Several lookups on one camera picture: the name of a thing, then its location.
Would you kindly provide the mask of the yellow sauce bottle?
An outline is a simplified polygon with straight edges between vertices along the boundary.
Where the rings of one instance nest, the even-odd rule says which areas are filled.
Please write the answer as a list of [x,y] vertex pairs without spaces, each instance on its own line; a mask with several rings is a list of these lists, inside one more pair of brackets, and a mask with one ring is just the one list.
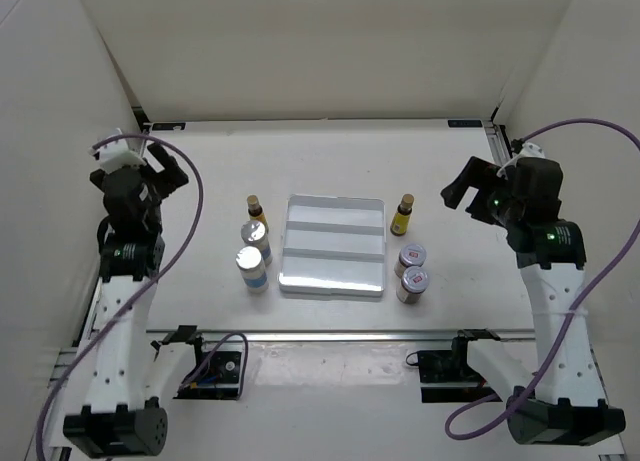
[[395,236],[406,234],[413,211],[414,196],[406,193],[402,196],[390,224],[390,231]]

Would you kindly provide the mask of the blue label corner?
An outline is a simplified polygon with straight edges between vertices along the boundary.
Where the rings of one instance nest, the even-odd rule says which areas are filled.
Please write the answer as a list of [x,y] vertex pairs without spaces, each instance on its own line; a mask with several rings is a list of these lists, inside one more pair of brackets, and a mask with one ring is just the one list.
[[153,123],[150,130],[153,132],[156,131],[184,131],[186,129],[185,122],[158,122]]
[[482,128],[483,122],[481,120],[473,119],[449,119],[447,121],[447,125],[449,128],[455,129],[475,129]]

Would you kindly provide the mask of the dark brown sauce bottle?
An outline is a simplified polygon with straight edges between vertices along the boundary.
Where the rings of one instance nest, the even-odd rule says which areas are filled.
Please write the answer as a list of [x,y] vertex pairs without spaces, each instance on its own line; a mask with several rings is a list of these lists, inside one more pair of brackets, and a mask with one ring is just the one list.
[[264,209],[259,201],[259,198],[256,195],[249,195],[247,197],[247,211],[251,220],[261,222],[264,225],[266,231],[269,231],[269,225],[264,213]]

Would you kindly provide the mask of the blue label left corner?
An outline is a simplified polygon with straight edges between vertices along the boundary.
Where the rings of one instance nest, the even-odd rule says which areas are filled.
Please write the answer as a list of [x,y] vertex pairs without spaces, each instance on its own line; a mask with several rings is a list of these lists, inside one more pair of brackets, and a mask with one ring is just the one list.
[[184,131],[186,129],[185,122],[158,122],[153,123],[150,130],[153,132],[156,131]]

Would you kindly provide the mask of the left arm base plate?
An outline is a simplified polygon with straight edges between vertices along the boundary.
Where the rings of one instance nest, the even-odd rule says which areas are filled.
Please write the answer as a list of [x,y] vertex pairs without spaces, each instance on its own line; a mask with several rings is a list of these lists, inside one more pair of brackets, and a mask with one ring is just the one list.
[[224,335],[211,349],[201,333],[193,341],[195,367],[182,381],[175,399],[239,401],[244,392],[249,340],[244,333]]

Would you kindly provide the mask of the aluminium right side rail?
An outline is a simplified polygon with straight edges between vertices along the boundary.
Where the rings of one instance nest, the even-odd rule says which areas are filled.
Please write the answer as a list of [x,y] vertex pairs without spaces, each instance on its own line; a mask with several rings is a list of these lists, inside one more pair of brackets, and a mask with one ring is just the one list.
[[493,163],[496,165],[504,165],[513,157],[513,151],[506,132],[506,127],[504,125],[497,125],[491,121],[484,121],[483,126]]

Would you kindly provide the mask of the blue label right corner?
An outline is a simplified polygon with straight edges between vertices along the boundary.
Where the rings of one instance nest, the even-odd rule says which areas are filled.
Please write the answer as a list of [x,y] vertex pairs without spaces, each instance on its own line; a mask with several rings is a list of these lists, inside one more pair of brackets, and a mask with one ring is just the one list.
[[447,121],[447,125],[449,128],[455,129],[475,129],[482,128],[483,122],[481,120],[473,119],[449,119]]

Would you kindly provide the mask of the white compartment tray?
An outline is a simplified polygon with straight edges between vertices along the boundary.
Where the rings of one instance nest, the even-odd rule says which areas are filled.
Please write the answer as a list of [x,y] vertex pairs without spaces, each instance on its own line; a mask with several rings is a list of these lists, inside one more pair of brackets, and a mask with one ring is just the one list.
[[380,199],[290,196],[282,235],[280,290],[321,298],[382,297],[385,214]]

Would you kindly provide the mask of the aluminium front rail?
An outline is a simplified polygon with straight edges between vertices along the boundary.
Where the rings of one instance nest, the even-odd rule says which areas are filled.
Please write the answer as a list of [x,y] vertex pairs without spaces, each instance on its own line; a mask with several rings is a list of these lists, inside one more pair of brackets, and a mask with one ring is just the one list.
[[[228,331],[198,328],[208,340],[219,339]],[[147,333],[154,339],[160,339],[171,330],[149,329]],[[258,343],[309,343],[309,342],[427,342],[450,341],[458,330],[346,330],[346,331],[241,331],[250,342]],[[532,329],[493,331],[502,340],[524,342],[533,341]]]

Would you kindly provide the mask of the red-label spice jar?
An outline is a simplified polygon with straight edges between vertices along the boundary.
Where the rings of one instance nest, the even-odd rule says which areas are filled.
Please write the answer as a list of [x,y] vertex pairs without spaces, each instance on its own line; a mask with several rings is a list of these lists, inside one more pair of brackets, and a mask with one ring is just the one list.
[[410,267],[422,267],[427,258],[426,249],[417,243],[403,246],[394,266],[394,273],[401,278],[403,273]]
[[401,303],[416,304],[428,286],[429,277],[422,267],[408,267],[400,277],[396,296]]

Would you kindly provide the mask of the blue-label silver-lid shaker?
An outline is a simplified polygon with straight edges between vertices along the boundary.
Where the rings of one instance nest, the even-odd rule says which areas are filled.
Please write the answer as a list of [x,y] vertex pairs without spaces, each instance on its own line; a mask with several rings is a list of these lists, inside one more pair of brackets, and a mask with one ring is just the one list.
[[252,293],[261,293],[269,286],[266,266],[261,252],[253,246],[245,246],[236,254],[236,266],[247,289]]
[[269,266],[272,262],[272,251],[265,224],[258,220],[249,220],[241,227],[240,235],[247,246],[253,246],[260,251],[265,265]]

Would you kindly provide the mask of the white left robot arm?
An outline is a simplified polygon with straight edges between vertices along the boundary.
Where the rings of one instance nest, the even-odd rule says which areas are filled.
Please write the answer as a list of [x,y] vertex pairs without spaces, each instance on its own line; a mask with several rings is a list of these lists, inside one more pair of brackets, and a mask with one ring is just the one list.
[[194,345],[192,326],[162,341],[147,333],[162,261],[162,202],[189,182],[158,142],[130,148],[125,140],[95,150],[91,182],[103,195],[106,216],[98,229],[100,295],[98,332],[78,355],[91,376],[63,434],[91,459],[152,457],[168,437],[167,405],[185,378],[206,376],[210,358]]

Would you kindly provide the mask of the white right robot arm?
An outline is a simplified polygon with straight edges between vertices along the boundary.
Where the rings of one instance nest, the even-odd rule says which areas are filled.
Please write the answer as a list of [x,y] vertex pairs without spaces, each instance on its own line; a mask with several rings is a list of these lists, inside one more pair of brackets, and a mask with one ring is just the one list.
[[552,160],[524,157],[499,167],[477,157],[445,187],[455,209],[477,193],[472,219],[505,229],[531,305],[539,366],[529,372],[488,330],[461,331],[449,368],[460,380],[480,375],[504,401],[503,421],[521,445],[591,446],[621,433],[622,409],[611,406],[591,352],[584,294],[586,251],[579,226],[560,218],[563,172]]

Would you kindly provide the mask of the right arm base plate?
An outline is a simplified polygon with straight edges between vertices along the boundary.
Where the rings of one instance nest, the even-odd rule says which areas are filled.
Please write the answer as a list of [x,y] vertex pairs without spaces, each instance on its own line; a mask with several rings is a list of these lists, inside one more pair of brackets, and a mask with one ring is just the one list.
[[410,352],[405,364],[418,369],[423,404],[471,403],[495,394],[477,372],[458,366],[451,350]]

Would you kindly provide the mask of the aluminium rail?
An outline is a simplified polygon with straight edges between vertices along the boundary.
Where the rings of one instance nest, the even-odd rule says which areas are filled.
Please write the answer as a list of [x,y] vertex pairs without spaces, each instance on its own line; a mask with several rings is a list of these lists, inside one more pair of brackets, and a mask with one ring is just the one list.
[[[198,328],[208,340],[219,339],[228,331]],[[171,330],[149,329],[147,333],[154,339],[160,339]],[[309,343],[309,342],[427,342],[450,341],[458,330],[346,330],[346,331],[241,331],[250,342],[258,343]],[[524,342],[533,341],[532,329],[493,331],[502,340]]]
[[506,127],[504,125],[497,125],[491,121],[484,121],[483,126],[493,163],[496,165],[504,165],[513,157],[513,151],[506,132]]

